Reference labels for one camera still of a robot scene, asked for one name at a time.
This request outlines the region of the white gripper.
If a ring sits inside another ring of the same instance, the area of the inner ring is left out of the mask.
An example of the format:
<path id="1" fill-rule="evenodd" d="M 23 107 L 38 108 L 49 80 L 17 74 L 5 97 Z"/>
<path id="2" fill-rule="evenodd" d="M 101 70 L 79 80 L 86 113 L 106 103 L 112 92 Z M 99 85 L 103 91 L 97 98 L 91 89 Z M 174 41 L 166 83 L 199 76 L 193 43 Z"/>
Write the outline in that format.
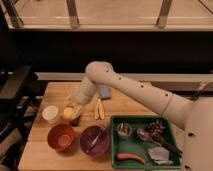
<path id="1" fill-rule="evenodd" d="M 71 106 L 72 120 L 77 119 L 82 114 L 83 112 L 82 106 L 90 103 L 96 92 L 97 92 L 97 85 L 93 83 L 88 77 L 84 77 L 73 93 L 74 101 L 79 105 L 73 104 L 72 96 L 66 97 L 64 105 Z"/>

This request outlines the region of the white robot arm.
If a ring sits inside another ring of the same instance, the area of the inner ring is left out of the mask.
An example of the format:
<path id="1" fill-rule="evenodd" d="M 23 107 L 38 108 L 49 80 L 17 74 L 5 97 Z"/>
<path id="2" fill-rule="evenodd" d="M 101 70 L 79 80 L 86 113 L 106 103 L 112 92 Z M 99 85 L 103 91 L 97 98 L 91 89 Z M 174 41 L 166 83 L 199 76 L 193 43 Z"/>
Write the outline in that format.
<path id="1" fill-rule="evenodd" d="M 213 171 L 213 97 L 192 101 L 122 76 L 108 62 L 93 61 L 73 91 L 72 102 L 89 104 L 99 84 L 117 89 L 184 131 L 181 171 Z"/>

